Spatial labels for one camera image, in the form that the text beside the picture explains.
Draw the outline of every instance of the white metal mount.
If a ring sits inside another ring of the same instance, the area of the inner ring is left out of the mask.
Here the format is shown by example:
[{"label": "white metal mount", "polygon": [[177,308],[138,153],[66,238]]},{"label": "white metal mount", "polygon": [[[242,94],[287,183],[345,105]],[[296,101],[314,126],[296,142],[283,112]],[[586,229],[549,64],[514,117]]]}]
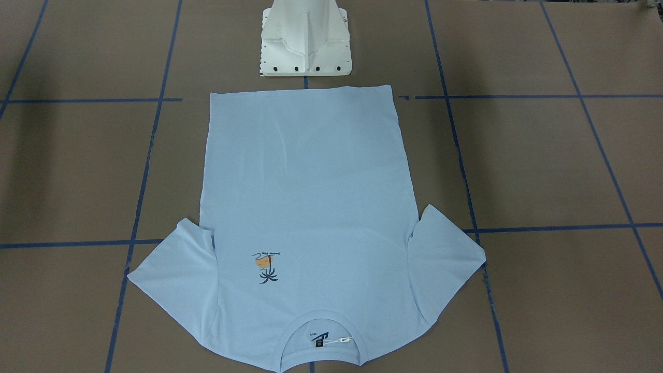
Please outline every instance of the white metal mount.
[{"label": "white metal mount", "polygon": [[263,11],[260,74],[333,76],[352,71],[347,12],[335,0],[274,0]]}]

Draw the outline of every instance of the grid line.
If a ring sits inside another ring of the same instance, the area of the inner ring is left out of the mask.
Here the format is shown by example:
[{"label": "grid line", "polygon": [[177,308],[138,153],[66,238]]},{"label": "grid line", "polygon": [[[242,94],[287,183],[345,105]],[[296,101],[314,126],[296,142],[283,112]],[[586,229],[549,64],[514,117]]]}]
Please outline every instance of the grid line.
[{"label": "grid line", "polygon": [[415,96],[415,100],[482,100],[487,98],[663,98],[663,94],[467,94]]},{"label": "grid line", "polygon": [[540,5],[541,5],[541,10],[543,10],[543,14],[546,17],[546,21],[548,22],[548,26],[550,27],[550,32],[552,33],[552,36],[555,39],[555,43],[557,44],[557,48],[559,49],[560,54],[562,55],[562,59],[564,60],[564,64],[566,65],[566,69],[569,73],[569,76],[571,77],[571,81],[573,82],[573,86],[575,87],[575,91],[577,92],[578,98],[580,99],[580,103],[582,104],[582,108],[585,111],[585,115],[587,116],[587,121],[589,122],[589,126],[591,128],[591,131],[594,134],[594,139],[596,140],[596,144],[599,147],[599,150],[601,151],[601,156],[603,157],[603,161],[605,163],[605,166],[608,169],[608,173],[610,174],[610,178],[612,179],[613,184],[615,186],[615,189],[617,190],[617,194],[619,195],[619,200],[621,201],[622,207],[624,208],[624,212],[626,213],[626,216],[629,219],[629,223],[631,223],[631,225],[632,225],[631,229],[633,230],[633,234],[635,235],[635,240],[638,242],[638,246],[640,247],[640,252],[642,252],[642,256],[644,258],[644,261],[647,264],[647,268],[649,269],[649,272],[652,276],[652,279],[654,280],[654,284],[656,286],[656,289],[658,290],[658,295],[661,298],[661,300],[663,300],[663,289],[661,288],[661,284],[658,280],[658,276],[656,276],[654,266],[652,265],[652,262],[649,259],[649,255],[647,254],[647,250],[645,249],[644,244],[642,243],[642,240],[640,239],[640,234],[638,233],[638,229],[634,226],[633,217],[631,216],[629,206],[626,204],[626,199],[624,198],[624,194],[622,193],[621,188],[619,187],[619,183],[617,182],[617,177],[615,176],[615,172],[613,171],[612,166],[610,166],[610,160],[608,160],[608,156],[605,152],[605,149],[603,148],[603,144],[601,143],[599,133],[596,131],[596,127],[594,126],[594,122],[591,119],[591,115],[589,114],[589,110],[587,108],[587,105],[585,104],[585,100],[583,98],[583,95],[580,93],[580,88],[578,87],[578,84],[575,81],[575,76],[573,76],[573,71],[571,70],[571,66],[569,65],[569,61],[566,58],[566,54],[564,53],[564,50],[562,48],[562,44],[560,44],[560,40],[557,37],[557,33],[555,32],[555,28],[553,27],[552,21],[550,20],[550,17],[548,16],[546,6],[544,5],[544,3],[540,3]]},{"label": "grid line", "polygon": [[28,45],[25,47],[25,51],[23,52],[23,56],[21,57],[19,66],[16,68],[14,77],[12,78],[11,84],[9,85],[9,90],[7,91],[7,95],[5,96],[2,106],[0,107],[0,119],[2,119],[3,115],[5,114],[5,110],[7,109],[7,104],[9,103],[9,99],[11,98],[11,94],[14,92],[14,88],[16,87],[16,82],[19,81],[21,70],[23,70],[23,65],[25,65],[25,60],[28,58],[28,53],[30,53],[30,49],[32,48],[32,42],[34,42],[34,38],[37,36],[37,31],[39,31],[39,26],[41,25],[41,21],[44,18],[44,12],[46,12],[47,5],[48,5],[48,0],[44,0],[42,8],[39,11],[39,17],[37,17],[37,22],[35,23],[34,29],[32,30],[32,35],[30,36],[30,40],[28,41]]},{"label": "grid line", "polygon": [[71,98],[63,100],[8,100],[10,104],[96,104],[96,103],[118,103],[126,102],[182,102],[183,98]]},{"label": "grid line", "polygon": [[[463,181],[465,182],[465,193],[467,194],[467,207],[469,208],[469,214],[472,219],[472,228],[473,228],[473,233],[476,237],[477,244],[481,244],[481,237],[479,233],[479,229],[477,227],[477,219],[474,214],[474,206],[472,204],[472,195],[469,191],[469,183],[467,181],[467,174],[465,173],[465,165],[463,164],[463,153],[460,148],[460,142],[458,141],[458,134],[455,128],[455,122],[453,120],[453,112],[452,112],[452,105],[451,105],[451,100],[449,97],[449,92],[447,90],[447,83],[444,78],[444,70],[442,68],[442,59],[440,58],[440,51],[438,49],[438,41],[435,36],[435,28],[433,27],[433,20],[431,18],[430,14],[430,6],[428,4],[428,0],[424,0],[424,4],[426,6],[426,16],[428,17],[428,26],[430,28],[430,36],[433,41],[433,47],[435,49],[435,57],[438,62],[438,70],[440,72],[440,81],[442,82],[442,91],[444,92],[444,101],[447,106],[447,113],[449,115],[449,122],[451,125],[452,129],[452,134],[453,134],[453,142],[456,146],[456,150],[458,152],[458,165],[460,167],[461,175],[463,177]],[[502,340],[502,331],[501,327],[499,324],[499,320],[497,319],[497,312],[495,310],[495,301],[493,299],[493,291],[490,286],[490,281],[488,277],[488,269],[486,268],[486,263],[484,263],[481,268],[483,269],[483,280],[486,285],[486,292],[488,296],[488,303],[491,309],[491,314],[493,316],[493,325],[495,327],[495,336],[497,338],[497,344],[499,347],[500,351],[500,356],[502,358],[502,367],[504,369],[505,373],[509,373],[509,363],[507,362],[507,353],[504,347],[504,341]]]},{"label": "grid line", "polygon": [[[521,232],[554,232],[566,230],[609,230],[609,229],[631,229],[631,228],[663,228],[663,222],[635,223],[635,224],[587,224],[576,226],[520,226],[504,228],[478,228],[476,232],[481,233],[521,233]],[[474,234],[474,228],[463,229],[466,234]],[[163,238],[152,238],[143,240],[106,240],[106,241],[67,241],[67,242],[23,242],[18,244],[0,244],[3,249],[27,249],[27,248],[67,248],[78,246],[113,246],[113,245],[149,245],[160,244]]]},{"label": "grid line", "polygon": [[[170,46],[168,47],[168,57],[166,58],[166,67],[164,68],[164,75],[161,82],[161,91],[159,94],[159,101],[156,105],[156,114],[154,115],[154,124],[152,125],[152,135],[150,138],[150,144],[147,148],[147,158],[145,159],[145,169],[143,170],[143,181],[141,183],[141,191],[138,196],[138,202],[136,203],[136,218],[134,220],[133,229],[131,231],[131,240],[136,240],[136,235],[138,234],[138,225],[141,219],[141,209],[143,207],[143,198],[145,197],[145,187],[147,185],[147,177],[150,171],[150,157],[152,154],[152,148],[154,147],[154,137],[156,136],[156,130],[158,128],[159,119],[161,116],[161,107],[164,101],[164,94],[166,92],[166,83],[168,81],[168,70],[170,69],[170,60],[172,58],[172,51],[175,45],[175,38],[177,36],[177,26],[180,22],[180,12],[182,10],[182,0],[177,2],[177,11],[175,12],[175,22],[172,28],[172,35],[170,37]],[[124,304],[124,297],[127,291],[127,275],[129,274],[129,268],[131,266],[131,259],[133,257],[133,249],[135,243],[129,244],[129,249],[127,250],[127,261],[125,262],[124,275],[122,276],[122,286],[120,287],[120,294],[117,300],[117,310],[115,312],[115,322],[113,324],[113,332],[111,333],[111,342],[108,347],[108,356],[106,358],[106,367],[104,372],[110,373],[111,365],[113,363],[113,353],[115,352],[115,343],[117,341],[117,332],[119,330],[120,318],[122,316],[122,306]]]}]

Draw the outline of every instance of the brown cardboard surface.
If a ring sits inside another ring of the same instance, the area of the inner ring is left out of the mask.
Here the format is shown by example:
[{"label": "brown cardboard surface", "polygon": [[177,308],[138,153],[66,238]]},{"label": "brown cardboard surface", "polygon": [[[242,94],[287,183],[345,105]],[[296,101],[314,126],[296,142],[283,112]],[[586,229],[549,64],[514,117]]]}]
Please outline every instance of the brown cardboard surface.
[{"label": "brown cardboard surface", "polygon": [[661,299],[631,230],[484,234],[482,243],[514,372],[663,367]]},{"label": "brown cardboard surface", "polygon": [[[546,5],[580,91],[663,94],[658,13],[646,8],[644,1],[592,5]],[[583,29],[597,34],[583,34]]]},{"label": "brown cardboard surface", "polygon": [[642,238],[642,243],[645,248],[648,248],[647,256],[652,263],[654,271],[661,273],[663,271],[663,250],[661,250],[661,242],[663,242],[663,227],[661,228],[640,228],[638,233]]},{"label": "brown cardboard surface", "polygon": [[176,3],[53,1],[16,100],[158,97]]},{"label": "brown cardboard surface", "polygon": [[0,35],[2,37],[0,56],[3,59],[0,64],[0,92],[2,92],[3,98],[21,63],[41,7],[42,2],[39,0],[14,0],[0,3]]},{"label": "brown cardboard surface", "polygon": [[396,99],[398,124],[419,208],[434,205],[457,226],[472,228],[449,117],[434,100]]},{"label": "brown cardboard surface", "polygon": [[627,222],[577,99],[453,101],[481,227]]},{"label": "brown cardboard surface", "polygon": [[121,284],[154,248],[132,235],[198,221],[210,92],[305,84],[392,86],[419,211],[479,234],[492,288],[479,270],[420,339],[318,372],[663,370],[654,9],[338,0],[353,73],[305,80],[258,75],[271,3],[0,3],[0,371],[262,372]]},{"label": "brown cardboard surface", "polygon": [[185,217],[197,223],[200,209],[209,99],[164,102],[161,115],[137,236],[144,239],[166,237]]},{"label": "brown cardboard surface", "polygon": [[574,94],[538,3],[431,1],[450,95]]},{"label": "brown cardboard surface", "polygon": [[126,246],[0,250],[2,372],[97,372]]},{"label": "brown cardboard surface", "polygon": [[633,219],[663,220],[663,98],[587,99],[601,144]]},{"label": "brown cardboard surface", "polygon": [[0,125],[2,242],[129,239],[155,106],[7,106]]}]

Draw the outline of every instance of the t-shirt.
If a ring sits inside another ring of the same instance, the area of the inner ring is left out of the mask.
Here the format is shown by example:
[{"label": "t-shirt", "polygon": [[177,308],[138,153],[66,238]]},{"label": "t-shirt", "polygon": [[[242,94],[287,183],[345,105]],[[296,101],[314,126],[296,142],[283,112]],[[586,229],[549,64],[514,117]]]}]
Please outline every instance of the t-shirt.
[{"label": "t-shirt", "polygon": [[206,348],[283,372],[425,333],[485,261],[419,220],[390,86],[212,94],[200,226],[129,279]]}]

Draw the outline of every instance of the shirt sleeve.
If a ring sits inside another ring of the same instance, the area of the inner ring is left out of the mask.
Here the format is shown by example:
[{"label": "shirt sleeve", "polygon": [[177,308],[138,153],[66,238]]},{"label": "shirt sleeve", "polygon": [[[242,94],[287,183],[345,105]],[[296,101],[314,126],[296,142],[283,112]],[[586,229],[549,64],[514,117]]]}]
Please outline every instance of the shirt sleeve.
[{"label": "shirt sleeve", "polygon": [[414,300],[433,325],[458,289],[486,261],[483,249],[446,216],[428,205],[408,241]]},{"label": "shirt sleeve", "polygon": [[217,271],[211,231],[183,219],[128,277],[202,344],[217,313]]}]

